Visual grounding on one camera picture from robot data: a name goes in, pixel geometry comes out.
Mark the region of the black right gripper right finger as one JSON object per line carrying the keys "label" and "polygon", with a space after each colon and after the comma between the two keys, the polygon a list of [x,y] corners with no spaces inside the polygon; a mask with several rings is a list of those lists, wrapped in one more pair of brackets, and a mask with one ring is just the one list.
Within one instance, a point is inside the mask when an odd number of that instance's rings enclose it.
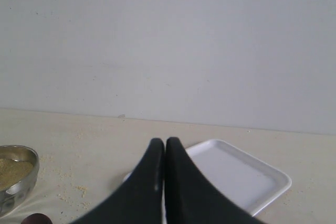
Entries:
{"label": "black right gripper right finger", "polygon": [[220,193],[193,163],[181,141],[166,141],[167,223],[262,223]]}

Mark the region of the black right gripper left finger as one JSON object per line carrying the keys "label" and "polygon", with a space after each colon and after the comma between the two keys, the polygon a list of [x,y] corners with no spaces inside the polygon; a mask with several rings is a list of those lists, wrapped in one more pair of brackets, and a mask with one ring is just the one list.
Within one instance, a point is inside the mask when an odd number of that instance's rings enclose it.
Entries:
{"label": "black right gripper left finger", "polygon": [[150,140],[130,176],[102,203],[73,223],[162,223],[165,147]]}

